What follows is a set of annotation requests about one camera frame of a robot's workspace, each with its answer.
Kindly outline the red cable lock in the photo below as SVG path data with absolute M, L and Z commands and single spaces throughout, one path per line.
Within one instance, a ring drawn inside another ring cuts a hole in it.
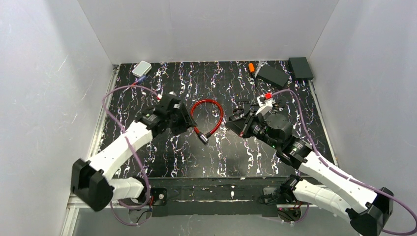
M 224 109 L 222 105 L 213 99 L 202 99 L 191 107 L 190 115 L 195 118 L 197 124 L 193 131 L 197 138 L 204 144 L 209 143 L 209 139 L 220 129 L 224 120 Z

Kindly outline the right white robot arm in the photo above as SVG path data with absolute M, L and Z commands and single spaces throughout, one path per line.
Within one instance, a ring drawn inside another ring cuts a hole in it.
M 267 118 L 250 111 L 245 116 L 230 117 L 225 126 L 242 138 L 255 137 L 273 149 L 286 165 L 325 185 L 317 187 L 306 179 L 290 175 L 272 196 L 286 201 L 311 203 L 347 220 L 362 236 L 378 236 L 392 214 L 392 192 L 385 187 L 378 193 L 357 184 L 323 158 L 310 144 L 294 135 L 293 126 L 281 114 Z

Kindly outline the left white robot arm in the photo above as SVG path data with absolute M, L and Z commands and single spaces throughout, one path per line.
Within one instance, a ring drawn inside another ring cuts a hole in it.
M 147 175 L 114 179 L 116 170 L 167 129 L 179 135 L 196 126 L 184 101 L 174 92 L 157 98 L 154 107 L 142 113 L 104 150 L 86 161 L 78 159 L 72 165 L 70 190 L 95 212 L 115 200 L 131 198 L 146 204 L 150 200 Z

